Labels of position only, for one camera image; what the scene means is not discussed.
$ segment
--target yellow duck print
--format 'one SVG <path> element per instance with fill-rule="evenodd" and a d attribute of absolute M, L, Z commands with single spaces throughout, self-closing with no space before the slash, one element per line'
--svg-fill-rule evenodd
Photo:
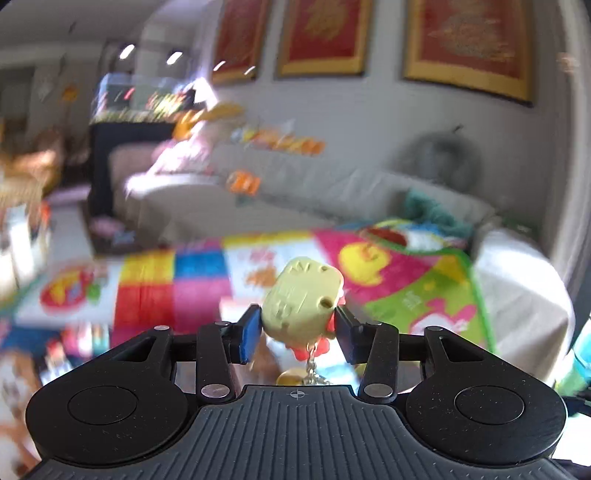
<path fill-rule="evenodd" d="M 386 250 L 367 242 L 350 244 L 339 253 L 341 272 L 361 287 L 376 287 L 383 282 L 380 272 L 390 265 L 392 257 Z"/>

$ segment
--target play mat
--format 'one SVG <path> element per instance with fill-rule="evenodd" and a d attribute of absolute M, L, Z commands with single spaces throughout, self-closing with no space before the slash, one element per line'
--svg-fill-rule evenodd
<path fill-rule="evenodd" d="M 70 265 L 41 280 L 14 311 L 20 326 L 107 325 L 115 339 L 166 324 L 195 332 L 223 299 L 262 301 L 295 257 L 338 268 L 347 301 L 401 333 L 439 325 L 491 349 L 467 256 L 406 252 L 363 232 L 283 232 L 207 240 L 190 248 Z"/>

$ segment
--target circular pad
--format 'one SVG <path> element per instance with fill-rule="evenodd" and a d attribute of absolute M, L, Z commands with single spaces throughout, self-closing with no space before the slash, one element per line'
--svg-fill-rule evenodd
<path fill-rule="evenodd" d="M 409 393 L 412 431 L 473 465 L 510 466 L 548 454 L 566 421 L 562 399 L 500 359 L 444 362 Z"/>
<path fill-rule="evenodd" d="M 138 406 L 138 399 L 125 388 L 92 387 L 72 397 L 70 414 L 88 425 L 108 425 L 129 417 Z"/>
<path fill-rule="evenodd" d="M 26 420 L 42 457 L 110 466 L 162 448 L 187 412 L 183 392 L 142 362 L 105 361 L 47 384 L 29 402 Z"/>
<path fill-rule="evenodd" d="M 456 397 L 456 408 L 470 420 L 484 425 L 505 425 L 519 418 L 525 405 L 511 390 L 490 385 L 470 387 Z"/>

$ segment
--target ceiling light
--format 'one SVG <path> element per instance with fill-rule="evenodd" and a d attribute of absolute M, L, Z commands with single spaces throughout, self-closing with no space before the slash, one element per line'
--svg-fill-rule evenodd
<path fill-rule="evenodd" d="M 127 45 L 123 50 L 121 50 L 121 54 L 119 54 L 119 59 L 125 60 L 127 57 L 129 57 L 131 52 L 133 52 L 134 48 L 135 48 L 135 45 L 132 43 Z"/>
<path fill-rule="evenodd" d="M 182 56 L 183 56 L 182 51 L 174 52 L 166 61 L 166 65 L 174 65 L 175 63 L 177 63 L 177 60 Z"/>

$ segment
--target orange toy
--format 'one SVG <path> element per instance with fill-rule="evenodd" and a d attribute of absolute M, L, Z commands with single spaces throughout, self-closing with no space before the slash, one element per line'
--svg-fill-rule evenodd
<path fill-rule="evenodd" d="M 261 186 L 261 179 L 252 173 L 238 170 L 230 174 L 226 187 L 232 193 L 255 196 Z"/>

